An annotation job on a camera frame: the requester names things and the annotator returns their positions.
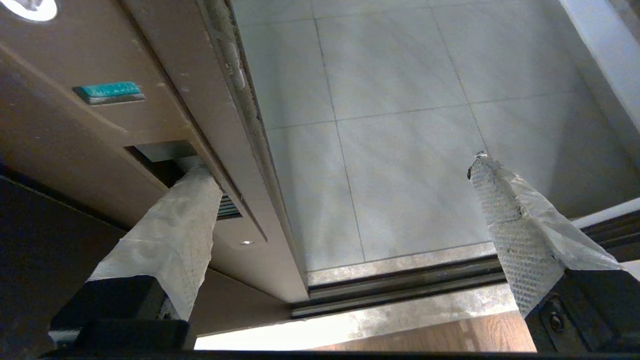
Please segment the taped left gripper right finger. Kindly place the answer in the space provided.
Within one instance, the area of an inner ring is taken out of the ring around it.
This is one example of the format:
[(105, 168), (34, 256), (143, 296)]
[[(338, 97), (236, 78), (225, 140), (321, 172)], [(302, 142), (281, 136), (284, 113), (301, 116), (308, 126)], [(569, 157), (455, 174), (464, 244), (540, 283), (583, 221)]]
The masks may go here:
[(467, 171), (540, 353), (638, 353), (639, 280), (486, 153)]

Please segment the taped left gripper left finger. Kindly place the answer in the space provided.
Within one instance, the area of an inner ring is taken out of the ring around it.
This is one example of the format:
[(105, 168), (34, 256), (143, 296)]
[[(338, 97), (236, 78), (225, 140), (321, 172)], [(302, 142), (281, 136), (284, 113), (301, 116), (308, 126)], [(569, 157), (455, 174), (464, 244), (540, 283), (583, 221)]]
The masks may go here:
[(205, 280), (223, 192), (205, 165), (192, 167), (98, 263), (53, 317), (58, 347), (109, 326), (168, 321), (188, 326)]

